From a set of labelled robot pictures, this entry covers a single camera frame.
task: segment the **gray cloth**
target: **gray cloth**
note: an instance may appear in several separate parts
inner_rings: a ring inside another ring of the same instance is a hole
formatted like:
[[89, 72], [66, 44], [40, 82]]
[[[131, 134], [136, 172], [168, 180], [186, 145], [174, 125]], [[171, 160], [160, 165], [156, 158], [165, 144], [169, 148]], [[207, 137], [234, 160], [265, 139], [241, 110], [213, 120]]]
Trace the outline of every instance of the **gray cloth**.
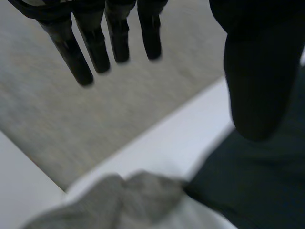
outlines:
[[177, 206], [182, 184], [147, 172], [126, 181], [111, 175], [76, 203], [44, 214], [24, 229], [144, 229]]

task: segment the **gray fabric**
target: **gray fabric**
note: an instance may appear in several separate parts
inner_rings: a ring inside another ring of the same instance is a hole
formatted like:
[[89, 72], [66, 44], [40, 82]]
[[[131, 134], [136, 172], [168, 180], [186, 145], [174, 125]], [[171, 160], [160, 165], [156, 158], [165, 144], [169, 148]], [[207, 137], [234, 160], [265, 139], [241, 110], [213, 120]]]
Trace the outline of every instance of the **gray fabric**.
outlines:
[[24, 229], [144, 229], [161, 221], [181, 200], [182, 182], [141, 172], [111, 175], [83, 198], [30, 222]]

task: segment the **white surface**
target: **white surface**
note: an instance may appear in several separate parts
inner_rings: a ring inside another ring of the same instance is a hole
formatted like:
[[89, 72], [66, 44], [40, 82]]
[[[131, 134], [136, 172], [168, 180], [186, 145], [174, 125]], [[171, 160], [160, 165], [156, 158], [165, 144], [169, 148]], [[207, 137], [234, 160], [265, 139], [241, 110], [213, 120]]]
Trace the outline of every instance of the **white surface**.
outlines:
[[[74, 202], [109, 173], [125, 177], [145, 169], [190, 179], [212, 148], [232, 128], [228, 91], [222, 79], [81, 177], [68, 189], [65, 201]], [[197, 222], [206, 219], [199, 227], [201, 229], [235, 228], [205, 206], [192, 218], [192, 221], [197, 218]]]
[[17, 229], [64, 192], [0, 132], [0, 229]]

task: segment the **gray carpet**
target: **gray carpet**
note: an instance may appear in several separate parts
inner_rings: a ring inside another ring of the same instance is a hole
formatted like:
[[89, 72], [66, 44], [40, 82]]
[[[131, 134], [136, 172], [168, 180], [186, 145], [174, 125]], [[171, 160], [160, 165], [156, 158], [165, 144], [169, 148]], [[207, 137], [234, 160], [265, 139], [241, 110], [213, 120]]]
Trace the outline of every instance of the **gray carpet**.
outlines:
[[170, 0], [161, 20], [163, 59], [151, 63], [132, 11], [124, 66], [103, 20], [112, 70], [82, 89], [37, 22], [0, 1], [0, 129], [61, 188], [223, 75], [225, 33], [207, 0]]

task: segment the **dark green fabric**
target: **dark green fabric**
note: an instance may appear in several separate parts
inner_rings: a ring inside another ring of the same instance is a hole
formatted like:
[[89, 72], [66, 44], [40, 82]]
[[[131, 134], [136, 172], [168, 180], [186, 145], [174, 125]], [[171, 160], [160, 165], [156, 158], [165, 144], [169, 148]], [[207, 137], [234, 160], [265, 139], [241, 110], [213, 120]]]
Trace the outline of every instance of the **dark green fabric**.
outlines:
[[276, 134], [254, 143], [234, 130], [185, 191], [239, 229], [305, 228], [305, 68]]

